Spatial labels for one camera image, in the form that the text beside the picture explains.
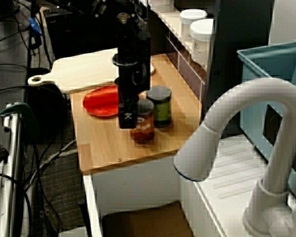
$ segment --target blue bin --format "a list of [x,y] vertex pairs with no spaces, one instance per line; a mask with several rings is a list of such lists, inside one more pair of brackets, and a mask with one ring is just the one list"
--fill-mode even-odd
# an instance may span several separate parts
[[[296,42],[239,50],[243,62],[242,82],[274,77],[296,85]],[[245,108],[240,115],[240,127],[269,160],[273,146],[263,136],[267,106],[283,116],[282,107],[274,102],[261,102]],[[296,172],[292,170],[289,185],[296,194]]]

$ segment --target white faucet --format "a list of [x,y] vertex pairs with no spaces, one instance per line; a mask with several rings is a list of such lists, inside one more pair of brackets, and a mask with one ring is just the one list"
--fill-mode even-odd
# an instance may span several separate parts
[[287,183],[296,154],[296,86],[290,82],[261,78],[230,89],[211,106],[180,148],[174,166],[189,180],[205,180],[227,123],[245,107],[263,101],[278,102],[284,114],[265,175],[253,191],[243,224],[254,237],[296,237],[296,210],[292,212],[287,204]]

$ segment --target gray wall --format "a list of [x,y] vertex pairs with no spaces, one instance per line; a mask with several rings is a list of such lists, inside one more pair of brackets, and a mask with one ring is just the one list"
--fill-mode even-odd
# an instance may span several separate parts
[[275,0],[269,44],[296,40],[296,0]]

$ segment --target white sink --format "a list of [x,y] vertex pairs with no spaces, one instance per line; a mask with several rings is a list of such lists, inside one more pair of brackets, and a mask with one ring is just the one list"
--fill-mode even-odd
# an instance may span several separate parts
[[[182,178],[173,157],[84,176],[92,237],[102,237],[110,213],[147,209],[179,200],[195,237],[249,237],[242,215],[266,165],[245,136],[221,140],[206,181]],[[289,205],[296,207],[290,195]]]

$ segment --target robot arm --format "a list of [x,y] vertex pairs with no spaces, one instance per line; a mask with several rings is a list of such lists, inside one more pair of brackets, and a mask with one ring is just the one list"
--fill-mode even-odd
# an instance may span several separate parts
[[150,88],[150,35],[138,13],[138,0],[48,0],[77,14],[89,14],[108,27],[115,25],[120,128],[135,128],[138,94]]

